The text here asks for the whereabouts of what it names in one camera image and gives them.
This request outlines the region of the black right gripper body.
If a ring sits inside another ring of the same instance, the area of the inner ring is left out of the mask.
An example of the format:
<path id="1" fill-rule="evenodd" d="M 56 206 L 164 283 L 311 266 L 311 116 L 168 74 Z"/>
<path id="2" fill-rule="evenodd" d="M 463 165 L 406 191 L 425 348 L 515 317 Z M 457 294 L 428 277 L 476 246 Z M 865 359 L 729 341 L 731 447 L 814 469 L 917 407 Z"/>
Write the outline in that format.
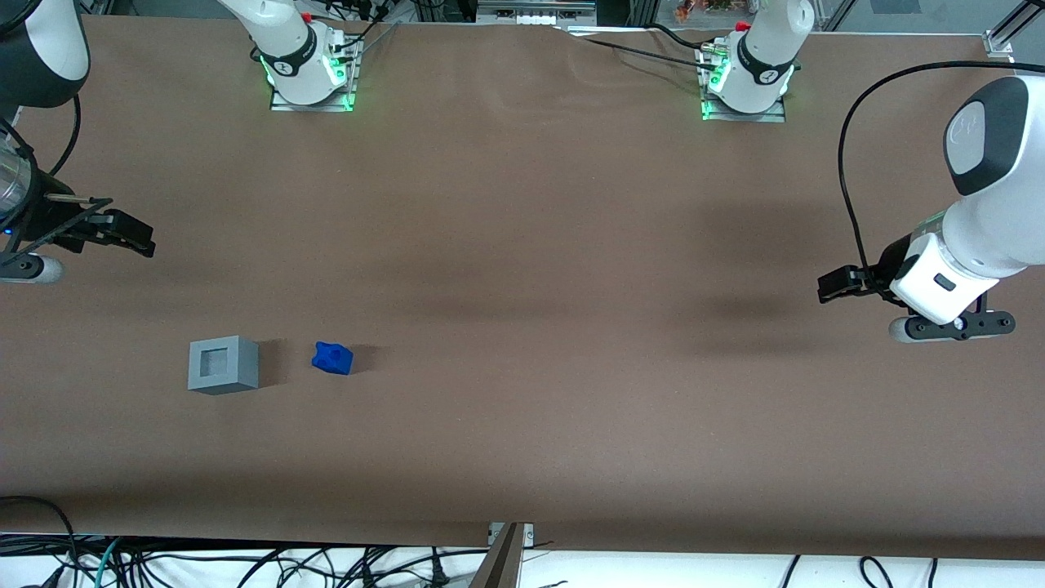
<path id="1" fill-rule="evenodd" d="M 79 196 L 27 196 L 2 219 L 2 233 L 10 235 L 2 250 L 3 264 L 33 264 L 27 256 L 56 242 L 73 253 L 83 242 L 109 244 L 100 234 L 109 230 L 104 206 L 111 198 Z"/>

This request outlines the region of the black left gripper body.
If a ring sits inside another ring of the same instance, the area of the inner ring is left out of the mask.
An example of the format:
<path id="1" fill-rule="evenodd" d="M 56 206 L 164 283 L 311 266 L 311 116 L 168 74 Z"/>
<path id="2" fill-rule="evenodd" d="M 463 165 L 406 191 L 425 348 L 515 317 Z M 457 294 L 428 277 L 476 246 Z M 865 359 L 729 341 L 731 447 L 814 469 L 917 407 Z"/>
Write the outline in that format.
<path id="1" fill-rule="evenodd" d="M 892 283 L 907 271 L 905 264 L 911 239 L 911 235 L 904 235 L 903 238 L 896 239 L 892 244 L 883 249 L 877 264 L 870 265 L 865 271 L 867 292 L 905 310 L 911 310 L 912 306 L 895 293 Z"/>

